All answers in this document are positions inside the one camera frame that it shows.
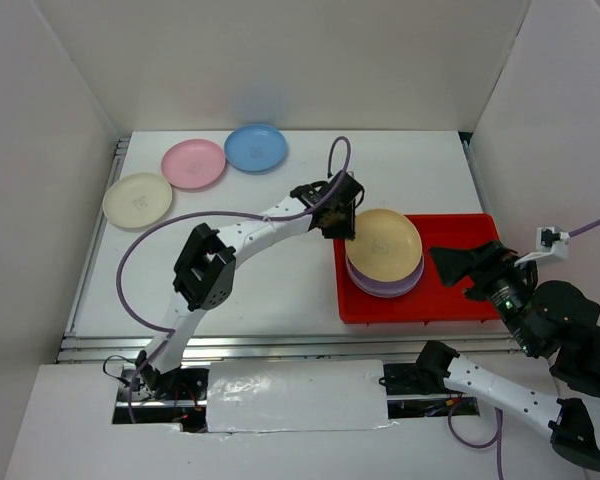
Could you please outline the yellow plate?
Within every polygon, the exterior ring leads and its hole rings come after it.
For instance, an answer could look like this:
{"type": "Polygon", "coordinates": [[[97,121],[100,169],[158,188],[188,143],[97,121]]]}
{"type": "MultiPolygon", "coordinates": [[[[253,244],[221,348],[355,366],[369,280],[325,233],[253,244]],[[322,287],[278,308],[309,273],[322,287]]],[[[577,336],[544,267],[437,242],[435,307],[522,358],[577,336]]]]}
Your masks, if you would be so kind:
{"type": "Polygon", "coordinates": [[[414,224],[388,209],[366,210],[356,216],[355,238],[345,241],[349,263],[378,282],[397,282],[411,275],[423,255],[414,224]]]}

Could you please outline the purple plate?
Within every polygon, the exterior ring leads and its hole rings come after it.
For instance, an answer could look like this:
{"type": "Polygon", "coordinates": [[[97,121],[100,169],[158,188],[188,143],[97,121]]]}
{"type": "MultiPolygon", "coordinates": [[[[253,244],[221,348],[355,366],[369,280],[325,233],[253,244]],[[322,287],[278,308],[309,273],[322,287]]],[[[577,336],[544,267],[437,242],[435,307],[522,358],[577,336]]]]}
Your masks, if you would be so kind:
{"type": "Polygon", "coordinates": [[[345,265],[349,278],[358,288],[379,298],[396,298],[409,293],[416,287],[424,273],[424,257],[420,258],[417,267],[411,274],[401,280],[392,282],[373,280],[363,275],[351,264],[348,258],[345,259],[345,265]]]}

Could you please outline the cream white plate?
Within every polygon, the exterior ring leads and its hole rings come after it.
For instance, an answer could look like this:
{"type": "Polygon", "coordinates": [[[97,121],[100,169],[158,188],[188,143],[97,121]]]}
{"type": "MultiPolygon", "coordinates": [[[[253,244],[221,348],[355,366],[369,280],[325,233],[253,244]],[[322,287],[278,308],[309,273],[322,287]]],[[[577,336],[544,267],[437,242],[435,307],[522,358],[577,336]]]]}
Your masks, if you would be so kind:
{"type": "Polygon", "coordinates": [[[140,229],[160,220],[172,199],[172,187],[162,176],[137,173],[116,181],[105,193],[102,208],[113,225],[140,229]]]}

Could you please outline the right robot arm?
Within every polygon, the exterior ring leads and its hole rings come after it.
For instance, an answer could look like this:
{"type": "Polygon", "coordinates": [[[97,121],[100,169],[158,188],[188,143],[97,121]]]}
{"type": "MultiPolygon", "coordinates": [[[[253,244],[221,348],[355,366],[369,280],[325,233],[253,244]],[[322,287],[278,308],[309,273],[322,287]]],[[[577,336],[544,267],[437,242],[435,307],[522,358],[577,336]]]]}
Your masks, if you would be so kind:
{"type": "Polygon", "coordinates": [[[490,303],[529,358],[550,361],[551,376],[569,398],[536,392],[497,375],[440,341],[429,341],[416,360],[418,385],[442,387],[484,401],[524,422],[549,440],[554,452],[584,469],[600,472],[600,305],[565,281],[538,280],[540,261],[563,260],[568,234],[552,233],[520,256],[499,241],[473,249],[429,250],[441,283],[468,278],[464,295],[490,303]]]}

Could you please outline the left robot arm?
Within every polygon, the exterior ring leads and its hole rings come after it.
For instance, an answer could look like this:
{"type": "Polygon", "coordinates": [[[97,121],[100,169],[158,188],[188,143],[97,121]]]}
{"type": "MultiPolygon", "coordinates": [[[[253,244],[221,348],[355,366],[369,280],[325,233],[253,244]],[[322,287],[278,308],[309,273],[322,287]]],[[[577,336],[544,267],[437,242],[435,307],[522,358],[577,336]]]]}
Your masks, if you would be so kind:
{"type": "Polygon", "coordinates": [[[236,270],[248,259],[275,244],[318,230],[326,239],[355,237],[355,210],[364,187],[344,171],[331,181],[296,187],[290,195],[261,214],[213,229],[196,226],[174,265],[174,294],[165,326],[138,354],[135,365],[143,389],[156,399],[176,390],[189,339],[205,314],[226,301],[236,270]]]}

